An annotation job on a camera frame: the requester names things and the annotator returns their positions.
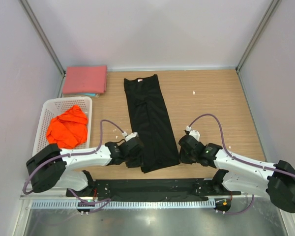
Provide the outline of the black t-shirt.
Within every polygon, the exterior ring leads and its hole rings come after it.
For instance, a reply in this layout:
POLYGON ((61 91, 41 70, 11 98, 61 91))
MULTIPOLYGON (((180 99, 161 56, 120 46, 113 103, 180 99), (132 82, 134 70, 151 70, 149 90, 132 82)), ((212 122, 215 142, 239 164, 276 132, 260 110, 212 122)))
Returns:
POLYGON ((142 172, 178 165, 179 153, 158 76, 125 78, 123 85, 131 129, 144 144, 142 172))

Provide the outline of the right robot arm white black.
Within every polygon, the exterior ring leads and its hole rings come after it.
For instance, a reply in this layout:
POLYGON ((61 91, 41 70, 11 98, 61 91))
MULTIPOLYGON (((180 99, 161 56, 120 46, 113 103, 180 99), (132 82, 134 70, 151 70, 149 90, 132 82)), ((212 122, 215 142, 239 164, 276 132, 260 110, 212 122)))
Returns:
POLYGON ((216 194, 248 193, 270 200, 283 211, 295 213, 295 169, 290 163, 280 160, 275 164, 235 156, 220 145, 203 145, 189 134, 178 144, 182 163, 217 169, 211 183, 216 194))

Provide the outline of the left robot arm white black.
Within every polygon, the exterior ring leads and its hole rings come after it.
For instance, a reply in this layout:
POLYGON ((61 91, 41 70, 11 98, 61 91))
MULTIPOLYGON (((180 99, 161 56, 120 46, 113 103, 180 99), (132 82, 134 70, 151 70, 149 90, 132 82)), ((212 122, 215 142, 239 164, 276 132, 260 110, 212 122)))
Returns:
POLYGON ((26 162, 29 174, 22 189, 25 195, 42 193, 56 188, 71 189, 88 197, 94 192, 89 166, 141 163, 144 144, 136 133, 126 137, 121 144, 107 142, 98 147, 85 149, 59 148, 49 144, 26 162))

